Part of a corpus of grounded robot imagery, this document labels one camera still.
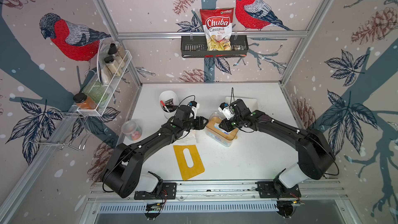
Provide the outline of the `bamboo tissue box lid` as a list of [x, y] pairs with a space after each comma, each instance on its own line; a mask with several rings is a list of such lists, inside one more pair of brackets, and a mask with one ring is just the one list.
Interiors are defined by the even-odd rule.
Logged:
[[238, 129], [235, 129], [235, 130], [233, 130], [231, 132], [224, 131], [224, 130], [219, 128], [219, 123], [221, 123], [221, 119], [218, 116], [213, 116], [213, 117], [210, 118], [210, 121], [207, 124], [206, 128], [211, 129], [211, 130], [213, 130], [215, 132], [218, 132], [220, 134], [224, 133], [225, 135], [228, 136], [228, 139], [234, 140], [235, 137], [237, 136]]

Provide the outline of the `clear plastic tissue box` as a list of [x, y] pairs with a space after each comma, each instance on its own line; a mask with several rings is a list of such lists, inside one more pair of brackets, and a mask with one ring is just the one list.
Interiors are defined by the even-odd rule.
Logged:
[[205, 133], [225, 147], [230, 147], [235, 139], [237, 139], [237, 133], [239, 129], [235, 129], [231, 132], [227, 132], [220, 128], [220, 124], [223, 120], [223, 116], [220, 113], [212, 113], [209, 117], [209, 122], [205, 127]]

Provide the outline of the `blue tissue paper pack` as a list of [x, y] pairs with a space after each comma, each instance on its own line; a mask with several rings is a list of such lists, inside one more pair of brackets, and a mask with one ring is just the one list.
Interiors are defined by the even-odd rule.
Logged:
[[232, 145], [233, 140], [228, 139], [228, 136], [225, 135], [224, 133], [218, 133], [215, 132], [211, 129], [206, 128], [205, 129], [205, 133], [212, 138], [213, 140], [217, 141], [218, 143], [220, 143], [221, 145], [225, 146], [225, 147], [230, 147]]

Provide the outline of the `white plastic tissue box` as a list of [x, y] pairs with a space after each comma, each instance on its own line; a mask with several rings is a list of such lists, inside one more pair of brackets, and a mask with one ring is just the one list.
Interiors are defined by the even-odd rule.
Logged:
[[227, 96], [225, 98], [226, 103], [232, 103], [238, 99], [243, 100], [245, 105], [253, 112], [255, 110], [259, 110], [258, 107], [258, 101], [256, 99], [251, 99], [251, 98], [244, 98], [244, 97], [236, 97], [235, 99], [233, 97]]

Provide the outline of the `yellow tissue box lid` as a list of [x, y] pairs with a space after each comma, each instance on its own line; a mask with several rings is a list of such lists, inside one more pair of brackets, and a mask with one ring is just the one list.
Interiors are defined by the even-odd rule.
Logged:
[[205, 172], [195, 145], [173, 146], [182, 180], [189, 180]]

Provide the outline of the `white tissue paper pack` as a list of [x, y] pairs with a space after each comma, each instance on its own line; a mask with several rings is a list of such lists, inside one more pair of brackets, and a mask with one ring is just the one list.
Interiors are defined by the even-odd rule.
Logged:
[[183, 145], [196, 145], [196, 131], [191, 131], [184, 139], [181, 140], [181, 142], [183, 143]]

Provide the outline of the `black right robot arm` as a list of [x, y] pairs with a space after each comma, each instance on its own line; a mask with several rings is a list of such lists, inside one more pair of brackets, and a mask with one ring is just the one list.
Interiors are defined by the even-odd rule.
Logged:
[[219, 124], [221, 129], [231, 132], [250, 128], [271, 135], [297, 151], [298, 162], [281, 171], [273, 180], [274, 191], [278, 195], [284, 194], [302, 181], [321, 179], [335, 163], [335, 155], [319, 130], [295, 128], [262, 111], [252, 112], [241, 99], [231, 104], [221, 103], [218, 110], [225, 116]]

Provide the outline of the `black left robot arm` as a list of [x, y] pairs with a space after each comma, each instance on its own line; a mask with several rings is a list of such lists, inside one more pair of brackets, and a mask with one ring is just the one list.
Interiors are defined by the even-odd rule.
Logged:
[[139, 184], [143, 163], [149, 157], [181, 139], [184, 132], [206, 127], [209, 120], [203, 116], [192, 116], [192, 113], [192, 107], [179, 106], [175, 115], [156, 133], [131, 145], [117, 145], [99, 177], [103, 185], [121, 198], [133, 193]]

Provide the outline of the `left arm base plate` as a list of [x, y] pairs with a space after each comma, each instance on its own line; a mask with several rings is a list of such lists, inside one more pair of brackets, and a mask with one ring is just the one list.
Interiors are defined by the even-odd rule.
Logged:
[[176, 191], [176, 183], [161, 183], [152, 192], [136, 191], [134, 200], [174, 200], [176, 198]]

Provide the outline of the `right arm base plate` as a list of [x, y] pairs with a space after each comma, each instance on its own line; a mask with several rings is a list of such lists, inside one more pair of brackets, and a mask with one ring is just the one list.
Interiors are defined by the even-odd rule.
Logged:
[[256, 182], [256, 191], [259, 193], [261, 199], [287, 199], [287, 198], [301, 198], [299, 186], [295, 185], [293, 188], [286, 188], [281, 183], [274, 181], [258, 181]]

